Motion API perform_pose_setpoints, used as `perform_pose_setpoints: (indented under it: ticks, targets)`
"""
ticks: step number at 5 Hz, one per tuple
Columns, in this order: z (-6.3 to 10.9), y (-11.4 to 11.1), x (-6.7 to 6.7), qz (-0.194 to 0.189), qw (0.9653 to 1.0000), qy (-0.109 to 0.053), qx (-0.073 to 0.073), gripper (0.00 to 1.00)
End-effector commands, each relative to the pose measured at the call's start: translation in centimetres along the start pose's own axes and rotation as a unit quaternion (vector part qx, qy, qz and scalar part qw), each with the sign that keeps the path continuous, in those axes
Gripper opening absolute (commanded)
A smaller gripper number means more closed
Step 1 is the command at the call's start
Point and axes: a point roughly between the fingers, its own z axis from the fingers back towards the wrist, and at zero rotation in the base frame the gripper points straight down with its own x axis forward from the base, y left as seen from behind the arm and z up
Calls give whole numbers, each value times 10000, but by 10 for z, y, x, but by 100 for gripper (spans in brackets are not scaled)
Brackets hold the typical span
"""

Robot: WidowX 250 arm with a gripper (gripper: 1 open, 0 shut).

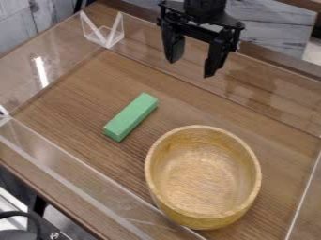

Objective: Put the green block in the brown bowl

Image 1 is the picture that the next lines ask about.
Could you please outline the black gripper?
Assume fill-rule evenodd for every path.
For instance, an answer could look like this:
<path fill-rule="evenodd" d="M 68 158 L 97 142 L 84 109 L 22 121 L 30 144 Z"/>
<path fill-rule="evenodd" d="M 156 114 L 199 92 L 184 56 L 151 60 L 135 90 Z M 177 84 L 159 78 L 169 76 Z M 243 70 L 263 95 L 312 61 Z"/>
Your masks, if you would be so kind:
<path fill-rule="evenodd" d="M 181 2 L 160 0 L 157 4 L 160 7 L 157 24 L 161 24 L 164 54 L 171 64 L 183 56 L 185 39 L 168 22 L 180 25 L 193 24 L 196 27 L 204 24 L 216 25 L 230 30 L 230 32 L 219 32 L 208 40 L 209 48 L 204 61 L 204 78 L 211 77 L 223 66 L 230 47 L 232 52 L 236 50 L 240 32 L 244 29 L 244 24 L 227 13 L 226 4 L 227 0 L 183 0 Z"/>

